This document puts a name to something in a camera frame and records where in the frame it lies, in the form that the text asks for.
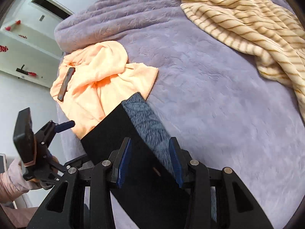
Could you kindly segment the person left hand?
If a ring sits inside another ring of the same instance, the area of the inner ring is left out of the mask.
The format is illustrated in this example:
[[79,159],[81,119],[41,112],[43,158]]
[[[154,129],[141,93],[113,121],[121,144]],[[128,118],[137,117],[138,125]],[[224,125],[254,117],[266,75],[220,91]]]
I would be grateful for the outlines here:
[[35,177],[30,181],[45,190],[53,188],[59,180],[58,169],[49,164],[47,164],[42,170],[39,170],[37,174],[38,176],[35,175]]

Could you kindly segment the pink sleeve forearm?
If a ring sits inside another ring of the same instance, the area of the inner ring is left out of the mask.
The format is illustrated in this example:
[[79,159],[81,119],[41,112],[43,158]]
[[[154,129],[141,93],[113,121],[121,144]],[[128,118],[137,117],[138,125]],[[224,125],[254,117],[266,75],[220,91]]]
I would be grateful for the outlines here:
[[6,203],[15,201],[23,194],[30,190],[41,189],[41,185],[34,181],[26,181],[22,175],[22,167],[20,159],[16,158],[10,164],[7,171],[1,173],[1,208],[3,208],[7,217],[17,228],[26,227],[37,207],[12,209],[4,206]]

